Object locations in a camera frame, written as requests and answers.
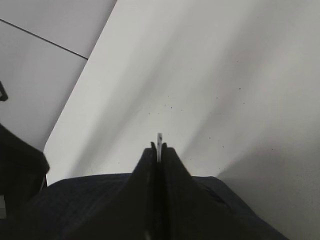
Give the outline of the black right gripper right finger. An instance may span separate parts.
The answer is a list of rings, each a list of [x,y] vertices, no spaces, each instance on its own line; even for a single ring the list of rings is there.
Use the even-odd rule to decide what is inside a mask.
[[[162,144],[167,223],[171,240],[224,240],[221,205],[194,181],[175,149]]]

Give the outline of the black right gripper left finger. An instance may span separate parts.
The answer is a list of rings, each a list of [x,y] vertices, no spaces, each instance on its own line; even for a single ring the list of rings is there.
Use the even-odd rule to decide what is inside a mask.
[[[152,142],[143,150],[125,185],[103,209],[106,240],[155,240],[154,188],[157,150]]]

